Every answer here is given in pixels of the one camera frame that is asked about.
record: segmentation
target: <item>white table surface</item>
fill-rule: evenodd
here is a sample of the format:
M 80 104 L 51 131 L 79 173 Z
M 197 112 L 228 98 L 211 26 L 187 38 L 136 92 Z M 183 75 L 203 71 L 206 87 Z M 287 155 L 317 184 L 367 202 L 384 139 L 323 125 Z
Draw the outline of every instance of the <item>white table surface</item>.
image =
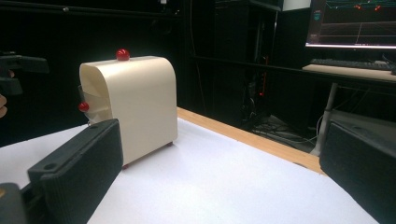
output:
M 0 147 L 0 183 L 86 126 Z M 89 223 L 377 223 L 329 177 L 178 119 L 178 138 L 120 172 Z

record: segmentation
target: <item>desk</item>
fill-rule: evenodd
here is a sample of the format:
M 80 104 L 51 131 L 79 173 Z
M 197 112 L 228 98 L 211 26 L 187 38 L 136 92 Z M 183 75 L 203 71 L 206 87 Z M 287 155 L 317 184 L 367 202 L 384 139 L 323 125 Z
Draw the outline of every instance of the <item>desk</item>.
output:
M 303 68 L 308 71 L 315 71 L 321 73 L 338 74 L 344 77 L 355 77 L 355 78 L 367 78 L 367 79 L 377 79 L 383 81 L 394 82 L 396 84 L 396 76 L 390 74 L 390 71 L 376 71 L 368 69 L 358 69 L 358 68 L 346 68 L 346 67 L 336 67 L 336 66 L 326 66 L 318 64 L 309 64 Z M 329 99 L 323 114 L 322 122 L 320 125 L 318 140 L 315 148 L 312 150 L 311 154 L 319 156 L 322 151 L 323 145 L 326 141 L 326 134 L 328 131 L 330 114 L 333 108 L 333 100 L 337 92 L 338 83 L 334 82 L 330 90 Z
M 90 223 L 376 223 L 314 156 L 177 113 L 174 144 L 121 171 Z M 26 185 L 30 166 L 84 128 L 0 148 L 0 182 Z

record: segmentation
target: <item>black padded block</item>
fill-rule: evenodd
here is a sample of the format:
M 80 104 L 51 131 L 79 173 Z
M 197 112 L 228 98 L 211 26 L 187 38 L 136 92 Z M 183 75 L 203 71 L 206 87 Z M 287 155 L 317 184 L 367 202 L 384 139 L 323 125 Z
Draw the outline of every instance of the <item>black padded block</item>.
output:
M 321 169 L 379 223 L 396 223 L 396 133 L 332 121 Z
M 116 119 L 92 125 L 28 170 L 56 223 L 87 223 L 122 167 Z

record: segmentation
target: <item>metal rod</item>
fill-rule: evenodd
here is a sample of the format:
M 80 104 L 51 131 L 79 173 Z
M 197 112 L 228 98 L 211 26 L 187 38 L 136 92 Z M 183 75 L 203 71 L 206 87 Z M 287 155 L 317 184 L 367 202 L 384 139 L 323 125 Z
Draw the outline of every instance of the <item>metal rod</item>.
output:
M 376 79 L 369 77 L 350 77 L 345 75 L 333 74 L 333 73 L 321 73 L 321 72 L 313 72 L 303 69 L 295 69 L 295 68 L 287 68 L 280 66 L 272 66 L 272 65 L 264 65 L 258 63 L 243 63 L 237 61 L 229 61 L 223 59 L 216 58 L 207 58 L 200 56 L 191 56 L 193 61 L 199 63 L 212 63 L 217 65 L 228 65 L 232 67 L 239 67 L 245 69 L 255 69 L 267 72 L 275 72 L 280 73 L 281 75 L 286 76 L 300 76 L 300 77 L 309 77 L 316 80 L 323 80 L 329 82 L 337 82 L 337 83 L 353 83 L 353 84 L 361 84 L 367 86 L 377 86 L 383 88 L 394 89 L 396 87 L 396 81 L 392 80 L 384 80 L 384 79 Z
M 130 17 L 139 19 L 157 20 L 181 20 L 182 17 L 175 14 L 136 12 L 115 9 L 102 9 L 92 7 L 68 7 L 37 3 L 23 3 L 0 1 L 0 10 L 24 11 L 36 13 L 57 13 L 84 16 L 107 16 L 107 17 Z

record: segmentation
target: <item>wooden desk surface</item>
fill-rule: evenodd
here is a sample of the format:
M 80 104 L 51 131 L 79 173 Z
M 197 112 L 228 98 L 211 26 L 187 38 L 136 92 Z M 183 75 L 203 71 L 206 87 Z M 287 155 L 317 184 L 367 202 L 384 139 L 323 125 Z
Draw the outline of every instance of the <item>wooden desk surface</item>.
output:
M 275 141 L 260 137 L 254 133 L 245 132 L 233 126 L 206 118 L 179 107 L 177 108 L 177 115 L 181 119 L 207 128 L 208 130 L 231 137 L 239 142 L 268 152 L 286 161 L 300 164 L 307 169 L 325 175 L 325 173 L 320 169 L 319 158 L 317 156 L 299 151 L 292 147 L 284 146 Z

